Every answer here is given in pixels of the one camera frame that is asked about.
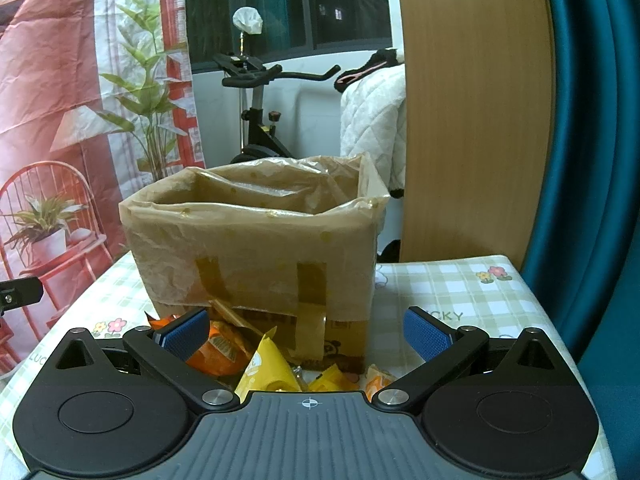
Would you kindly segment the orange snack bag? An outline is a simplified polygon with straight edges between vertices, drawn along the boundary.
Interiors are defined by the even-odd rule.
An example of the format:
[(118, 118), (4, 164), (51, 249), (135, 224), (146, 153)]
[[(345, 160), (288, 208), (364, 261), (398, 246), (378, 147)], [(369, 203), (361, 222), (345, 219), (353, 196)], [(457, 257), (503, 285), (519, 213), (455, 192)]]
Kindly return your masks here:
[(146, 320), (159, 346), (209, 376), (243, 373), (255, 351), (252, 341), (238, 328), (224, 321), (212, 321), (204, 309), (158, 320), (148, 314)]

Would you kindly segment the orange white snack bar packet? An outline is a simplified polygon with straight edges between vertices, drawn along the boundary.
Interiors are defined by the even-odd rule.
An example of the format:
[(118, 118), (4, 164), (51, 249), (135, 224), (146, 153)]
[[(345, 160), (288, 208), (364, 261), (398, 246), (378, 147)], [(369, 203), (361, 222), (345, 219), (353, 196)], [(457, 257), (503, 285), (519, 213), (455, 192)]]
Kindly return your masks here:
[(396, 382), (396, 380), (397, 377), (390, 374), (387, 370), (382, 370), (382, 368), (377, 367), (375, 364), (371, 364), (361, 379), (361, 385), (367, 400), (371, 402), (375, 393), (388, 387), (393, 382)]

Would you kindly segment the green plaid tablecloth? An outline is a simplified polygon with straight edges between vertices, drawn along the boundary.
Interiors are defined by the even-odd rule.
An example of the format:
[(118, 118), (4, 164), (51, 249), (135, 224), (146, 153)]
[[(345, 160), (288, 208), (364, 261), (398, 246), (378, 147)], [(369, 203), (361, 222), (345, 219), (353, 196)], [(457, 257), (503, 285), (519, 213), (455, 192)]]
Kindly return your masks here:
[[(420, 365), (401, 333), (411, 306), (452, 327), (475, 325), (493, 337), (517, 337), (525, 327), (539, 327), (567, 362), (572, 360), (548, 314), (505, 256), (377, 266), (367, 364), (396, 377)], [(27, 472), (13, 437), (13, 415), (65, 333), (84, 326), (99, 337), (119, 336), (144, 324), (154, 311), (132, 255), (120, 258), (70, 306), (1, 389), (2, 478), (21, 479)]]

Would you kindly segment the yellow snack packet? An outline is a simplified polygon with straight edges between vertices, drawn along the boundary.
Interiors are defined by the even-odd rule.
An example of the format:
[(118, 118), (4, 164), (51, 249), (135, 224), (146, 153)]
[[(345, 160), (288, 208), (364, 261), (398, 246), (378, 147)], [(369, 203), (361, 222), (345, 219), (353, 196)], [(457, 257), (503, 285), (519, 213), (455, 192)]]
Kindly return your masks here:
[(288, 364), (273, 336), (277, 329), (268, 330), (259, 341), (234, 393), (244, 402), (253, 391), (261, 392), (302, 392), (292, 367)]

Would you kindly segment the cardboard box with plastic liner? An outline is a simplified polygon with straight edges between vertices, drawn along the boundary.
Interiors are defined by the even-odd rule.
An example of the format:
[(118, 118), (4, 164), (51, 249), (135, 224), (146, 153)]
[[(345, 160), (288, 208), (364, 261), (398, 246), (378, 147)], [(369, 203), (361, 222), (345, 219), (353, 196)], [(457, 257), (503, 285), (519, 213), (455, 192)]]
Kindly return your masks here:
[(368, 154), (263, 158), (183, 169), (119, 217), (160, 316), (229, 310), (308, 370), (359, 374), (389, 198)]

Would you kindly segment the teal curtain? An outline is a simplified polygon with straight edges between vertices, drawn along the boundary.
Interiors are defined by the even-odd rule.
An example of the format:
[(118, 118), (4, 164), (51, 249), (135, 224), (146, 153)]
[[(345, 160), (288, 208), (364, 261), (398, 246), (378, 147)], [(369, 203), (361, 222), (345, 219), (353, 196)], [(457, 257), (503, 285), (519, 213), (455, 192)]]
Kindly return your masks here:
[(522, 274), (639, 474), (639, 0), (549, 0), (555, 118)]

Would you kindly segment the red printed backdrop cloth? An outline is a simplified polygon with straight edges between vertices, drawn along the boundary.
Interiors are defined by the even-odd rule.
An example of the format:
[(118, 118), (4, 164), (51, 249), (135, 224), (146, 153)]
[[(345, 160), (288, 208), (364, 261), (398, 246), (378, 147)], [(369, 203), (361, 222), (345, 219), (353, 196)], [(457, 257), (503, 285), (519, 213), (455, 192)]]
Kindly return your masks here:
[(1, 0), (1, 320), (9, 375), (121, 255), (118, 206), (204, 156), (186, 0)]

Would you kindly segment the white quilted blanket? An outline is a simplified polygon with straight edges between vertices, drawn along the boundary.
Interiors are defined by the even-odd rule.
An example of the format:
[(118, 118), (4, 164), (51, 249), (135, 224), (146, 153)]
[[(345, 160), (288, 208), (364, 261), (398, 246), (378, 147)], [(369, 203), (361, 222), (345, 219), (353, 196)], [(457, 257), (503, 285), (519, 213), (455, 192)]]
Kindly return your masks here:
[(390, 190), (406, 183), (405, 65), (384, 67), (350, 84), (341, 97), (343, 157), (367, 152)]

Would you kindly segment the black pink item on blanket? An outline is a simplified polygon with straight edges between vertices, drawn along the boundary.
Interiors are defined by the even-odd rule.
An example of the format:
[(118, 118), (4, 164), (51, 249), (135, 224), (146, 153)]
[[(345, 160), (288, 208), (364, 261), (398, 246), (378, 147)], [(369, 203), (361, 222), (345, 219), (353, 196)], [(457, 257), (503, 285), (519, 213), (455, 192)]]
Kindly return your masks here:
[(363, 65), (352, 70), (345, 70), (334, 81), (334, 89), (343, 93), (351, 84), (360, 81), (382, 68), (398, 66), (405, 62), (401, 49), (380, 49), (375, 51)]

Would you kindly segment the wooden board panel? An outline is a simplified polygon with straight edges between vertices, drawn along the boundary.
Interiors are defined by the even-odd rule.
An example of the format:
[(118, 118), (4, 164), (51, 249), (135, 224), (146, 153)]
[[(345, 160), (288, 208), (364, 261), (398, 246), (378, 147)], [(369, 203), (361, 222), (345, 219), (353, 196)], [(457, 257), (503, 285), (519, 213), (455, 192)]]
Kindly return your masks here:
[(407, 171), (400, 256), (524, 259), (548, 158), (548, 0), (400, 0)]

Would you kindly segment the dark window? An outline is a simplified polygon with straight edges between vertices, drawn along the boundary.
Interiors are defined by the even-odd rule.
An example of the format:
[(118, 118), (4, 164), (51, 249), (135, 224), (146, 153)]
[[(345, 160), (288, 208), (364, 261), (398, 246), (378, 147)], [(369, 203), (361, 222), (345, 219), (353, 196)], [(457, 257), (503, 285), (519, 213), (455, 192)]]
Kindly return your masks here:
[(198, 73), (239, 48), (274, 62), (392, 43), (388, 0), (186, 0), (186, 30)]

